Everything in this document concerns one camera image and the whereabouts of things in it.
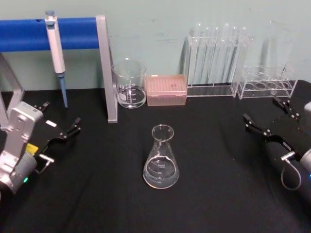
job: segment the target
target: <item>cable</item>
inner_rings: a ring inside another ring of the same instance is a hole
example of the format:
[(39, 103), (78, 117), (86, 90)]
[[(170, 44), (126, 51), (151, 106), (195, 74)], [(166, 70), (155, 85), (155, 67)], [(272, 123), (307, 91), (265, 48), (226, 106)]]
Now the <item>cable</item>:
[(285, 185), (283, 176), (284, 176), (284, 171), (285, 171), (286, 167), (284, 167), (283, 170), (282, 170), (282, 173), (281, 173), (281, 182), (282, 182), (282, 185), (284, 186), (284, 188), (286, 188), (286, 189), (288, 189), (288, 190), (290, 190), (290, 191), (296, 191), (296, 190), (299, 189), (300, 186), (301, 186), (301, 175), (300, 175), (300, 172), (297, 170), (296, 167), (294, 167), (294, 166), (291, 164), (291, 162), (290, 162), (288, 159), (285, 159), (285, 161), (297, 172), (298, 177), (299, 177), (299, 184), (298, 184), (298, 186), (295, 187), (295, 188), (289, 188), (288, 186)]

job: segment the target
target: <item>black table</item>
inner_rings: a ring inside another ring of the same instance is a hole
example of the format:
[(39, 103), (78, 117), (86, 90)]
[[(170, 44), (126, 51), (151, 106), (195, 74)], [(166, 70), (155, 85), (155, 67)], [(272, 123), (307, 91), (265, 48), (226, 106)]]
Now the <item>black table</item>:
[[(119, 107), (108, 124), (103, 91), (30, 91), (24, 101), (50, 101), (45, 118), (66, 128), (77, 117), (82, 131), (46, 154), (56, 160), (32, 175), (0, 210), (0, 229), (10, 233), (206, 233), (307, 232), (311, 229), (311, 180), (290, 192), (280, 182), (285, 150), (265, 145), (244, 129), (247, 112), (267, 124), (282, 112), (272, 99), (189, 98), (186, 106)], [(311, 84), (299, 81), (292, 102), (302, 112)], [(180, 177), (166, 190), (142, 178), (152, 148), (151, 129), (173, 127), (172, 148)]]

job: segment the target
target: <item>erlenmeyer flask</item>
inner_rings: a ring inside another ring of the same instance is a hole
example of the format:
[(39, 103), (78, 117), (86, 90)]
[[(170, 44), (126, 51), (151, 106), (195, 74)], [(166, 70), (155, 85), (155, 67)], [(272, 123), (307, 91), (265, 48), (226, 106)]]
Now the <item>erlenmeyer flask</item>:
[(152, 129), (155, 142), (142, 173), (152, 188), (169, 188), (178, 180), (179, 169), (170, 145), (173, 136), (171, 126), (157, 125)]

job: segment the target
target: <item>wall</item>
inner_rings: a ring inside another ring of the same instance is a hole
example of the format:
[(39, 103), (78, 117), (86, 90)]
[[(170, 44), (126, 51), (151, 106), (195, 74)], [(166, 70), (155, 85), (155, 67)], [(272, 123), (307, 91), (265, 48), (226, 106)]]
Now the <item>wall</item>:
[[(114, 61), (142, 60), (150, 74), (179, 72), (184, 38), (196, 22), (232, 22), (263, 36), (266, 23), (275, 20), (300, 30), (289, 60), (296, 77), (311, 82), (310, 7), (309, 0), (2, 0), (0, 19), (43, 18), (47, 9), (59, 17), (105, 14)], [(98, 51), (66, 51), (64, 55), (68, 89), (102, 85)], [(48, 51), (6, 53), (5, 57), (26, 89), (59, 88)], [(0, 84), (2, 90), (8, 89), (5, 82)]]

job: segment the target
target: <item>micropipette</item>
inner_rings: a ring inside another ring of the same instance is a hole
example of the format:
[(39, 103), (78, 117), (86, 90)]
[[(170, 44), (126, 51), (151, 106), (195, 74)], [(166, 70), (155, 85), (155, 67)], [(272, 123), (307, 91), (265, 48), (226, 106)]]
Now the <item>micropipette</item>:
[(65, 63), (58, 29), (58, 22), (57, 22), (58, 19), (55, 16), (54, 11), (46, 11), (45, 14), (47, 15), (47, 17), (44, 20), (49, 38), (54, 70), (57, 76), (59, 77), (64, 105), (66, 108), (68, 108), (66, 84), (65, 84)]

